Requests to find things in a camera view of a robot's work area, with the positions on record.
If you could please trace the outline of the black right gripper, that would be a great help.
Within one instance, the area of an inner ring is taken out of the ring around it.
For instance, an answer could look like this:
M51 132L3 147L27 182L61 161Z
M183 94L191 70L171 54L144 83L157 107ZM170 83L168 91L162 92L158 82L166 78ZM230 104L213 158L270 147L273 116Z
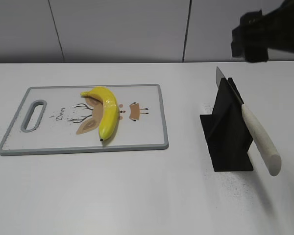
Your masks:
M262 45L265 33L259 23L262 17L262 10L247 12L240 17L239 25L232 30L232 57L243 58L248 63L268 61L268 47Z

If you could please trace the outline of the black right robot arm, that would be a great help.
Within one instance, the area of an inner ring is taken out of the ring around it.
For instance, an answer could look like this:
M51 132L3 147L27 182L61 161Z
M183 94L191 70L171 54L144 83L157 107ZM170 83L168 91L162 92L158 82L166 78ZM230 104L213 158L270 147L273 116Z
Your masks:
M266 62L269 49L294 53L294 0L283 1L265 15L262 10L247 12L232 30L232 57Z

